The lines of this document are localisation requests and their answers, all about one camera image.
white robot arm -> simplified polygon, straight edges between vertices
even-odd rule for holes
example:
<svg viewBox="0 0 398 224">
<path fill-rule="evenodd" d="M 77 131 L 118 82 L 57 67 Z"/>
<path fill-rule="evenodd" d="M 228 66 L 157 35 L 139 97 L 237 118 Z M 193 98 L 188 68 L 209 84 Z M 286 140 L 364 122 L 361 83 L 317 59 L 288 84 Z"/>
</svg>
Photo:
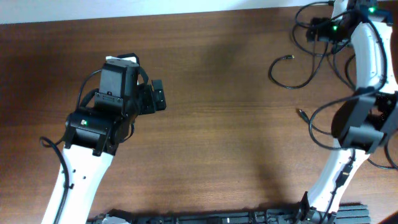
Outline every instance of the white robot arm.
<svg viewBox="0 0 398 224">
<path fill-rule="evenodd" d="M 337 0 L 335 1 L 335 6 L 333 10 L 332 17 L 336 17 L 347 9 L 347 5 L 349 4 L 348 0 Z M 354 29 L 351 35 L 351 43 L 354 47 L 354 51 L 356 54 L 356 72 L 357 72 L 357 80 L 356 80 L 356 89 L 357 91 L 360 89 L 365 89 L 369 87 L 374 87 L 374 89 L 378 89 L 382 85 L 382 79 L 386 77 L 386 81 L 384 86 L 379 90 L 379 96 L 374 96 L 372 103 L 363 103 L 357 107 L 357 109 L 365 110 L 365 113 L 374 107 L 378 107 L 380 109 L 381 106 L 378 105 L 375 98 L 385 98 L 387 102 L 392 103 L 396 101 L 398 85 L 394 76 L 394 71 L 392 69 L 392 60 L 391 60 L 391 50 L 390 50 L 390 39 L 392 34 L 392 27 L 389 26 L 385 21 L 380 21 L 376 16 L 372 16 L 372 13 L 377 10 L 374 7 L 367 8 L 369 10 L 370 20 L 373 20 L 375 28 L 377 29 L 383 45 L 379 44 L 377 40 L 376 33 L 371 25 L 367 22 L 360 22 Z M 384 48 L 387 59 L 387 74 L 383 74 L 383 66 L 384 59 L 382 55 L 382 49 Z M 396 117 L 396 109 L 391 108 L 388 111 L 388 115 L 391 117 L 391 120 L 386 121 L 390 122 L 390 125 L 396 129 L 397 121 L 394 118 Z M 370 122 L 362 121 L 361 124 L 357 125 L 360 128 L 366 128 L 365 126 L 371 126 Z M 376 137 L 372 139 L 373 143 L 376 142 L 375 139 L 379 141 L 376 143 L 377 145 L 369 146 L 371 150 L 365 151 L 362 149 L 352 148 L 351 150 L 339 150 L 332 151 L 331 155 L 326 163 L 326 166 L 318 179 L 315 185 L 308 191 L 307 199 L 308 206 L 310 208 L 315 209 L 318 212 L 328 212 L 330 214 L 335 214 L 339 209 L 339 204 L 341 197 L 344 194 L 349 182 L 353 178 L 355 172 L 359 169 L 360 165 L 366 161 L 370 155 L 375 150 L 375 147 L 384 144 L 386 139 L 386 133 L 389 133 L 387 138 L 391 136 L 391 130 L 393 128 L 385 128 L 389 124 L 384 124 L 384 127 L 378 127 L 378 131 L 375 131 L 374 128 L 369 129 L 369 132 L 372 132 Z M 362 134 L 358 134 L 352 138 L 361 138 Z M 347 140 L 348 137 L 341 136 L 339 140 L 335 139 L 334 147 L 340 147 L 340 143 Z M 351 144 L 354 146 L 360 146 L 360 144 L 355 144 L 355 139 L 351 139 Z M 366 143 L 372 144 L 372 141 L 362 142 L 364 145 Z M 336 186 L 339 178 L 345 176 L 345 181 L 341 182 L 341 186 Z M 312 223 L 319 223 L 320 217 L 311 217 Z"/>
<path fill-rule="evenodd" d="M 138 75 L 144 83 L 138 84 Z M 66 169 L 61 165 L 43 224 L 86 223 L 101 179 L 119 144 L 132 136 L 135 118 L 166 108 L 161 80 L 153 80 L 152 85 L 147 82 L 135 54 L 106 57 L 100 88 L 89 92 L 81 103 L 79 97 L 75 112 L 67 118 L 62 151 Z M 95 105 L 87 108 L 92 98 Z"/>
</svg>

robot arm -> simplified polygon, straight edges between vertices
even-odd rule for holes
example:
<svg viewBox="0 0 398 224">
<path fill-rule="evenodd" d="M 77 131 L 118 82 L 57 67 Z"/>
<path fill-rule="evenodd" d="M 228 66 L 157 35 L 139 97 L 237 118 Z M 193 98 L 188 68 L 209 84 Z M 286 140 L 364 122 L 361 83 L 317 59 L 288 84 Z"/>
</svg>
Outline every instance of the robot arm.
<svg viewBox="0 0 398 224">
<path fill-rule="evenodd" d="M 144 83 L 138 84 L 138 75 Z M 133 134 L 135 118 L 166 108 L 162 81 L 147 82 L 135 54 L 106 57 L 99 90 L 92 96 L 94 107 L 80 104 L 67 118 L 62 151 L 67 170 L 61 166 L 43 224 L 86 223 L 101 179 L 119 144 L 129 138 L 130 127 Z M 69 186 L 64 172 L 69 173 Z"/>
<path fill-rule="evenodd" d="M 338 16 L 347 7 L 357 7 L 361 1 L 337 0 L 333 16 Z M 361 147 L 332 151 L 326 166 L 315 185 L 305 194 L 302 200 L 299 219 L 309 223 L 332 223 L 339 209 L 344 191 L 360 165 L 373 153 L 378 146 L 385 144 L 397 129 L 398 85 L 392 69 L 390 39 L 392 27 L 389 26 L 386 14 L 372 15 L 375 7 L 367 7 L 369 18 L 381 39 L 387 56 L 387 80 L 379 93 L 364 96 L 345 103 L 336 113 L 332 123 L 334 147 Z M 361 94 L 367 88 L 381 87 L 384 60 L 381 45 L 377 41 L 375 31 L 369 23 L 359 22 L 351 34 L 351 43 L 356 54 L 356 93 Z M 371 109 L 378 109 L 381 115 L 369 114 Z M 326 219 L 321 221 L 327 212 Z"/>
</svg>

wood grain surface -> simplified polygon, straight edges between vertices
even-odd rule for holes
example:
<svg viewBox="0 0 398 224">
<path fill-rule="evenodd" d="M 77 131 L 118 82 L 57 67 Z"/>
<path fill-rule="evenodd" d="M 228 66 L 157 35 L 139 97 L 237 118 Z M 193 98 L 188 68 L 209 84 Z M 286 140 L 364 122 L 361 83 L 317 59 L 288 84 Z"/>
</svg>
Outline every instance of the wood grain surface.
<svg viewBox="0 0 398 224">
<path fill-rule="evenodd" d="M 396 2 L 383 2 L 398 17 Z M 296 108 L 311 114 L 350 95 L 325 61 L 307 79 L 311 56 L 290 41 L 297 7 L 0 26 L 0 223 L 39 223 L 59 161 L 39 136 L 58 140 L 83 79 L 104 57 L 135 52 L 151 79 L 162 79 L 167 109 L 136 120 L 105 174 L 90 217 L 118 208 L 134 213 L 192 213 L 270 208 L 301 200 L 329 152 L 312 142 Z M 301 19 L 327 16 L 313 7 Z M 398 63 L 397 26 L 391 39 Z M 306 47 L 304 31 L 297 32 Z M 322 51 L 323 44 L 317 44 Z M 343 72 L 346 49 L 338 56 Z M 351 65 L 354 74 L 354 63 Z M 90 80 L 86 92 L 99 85 Z M 316 120 L 330 129 L 338 106 Z M 331 144 L 331 139 L 318 136 Z M 398 159 L 398 140 L 391 141 Z M 387 165 L 383 150 L 371 156 Z M 343 202 L 368 204 L 374 223 L 398 210 L 398 173 L 367 162 Z"/>
</svg>

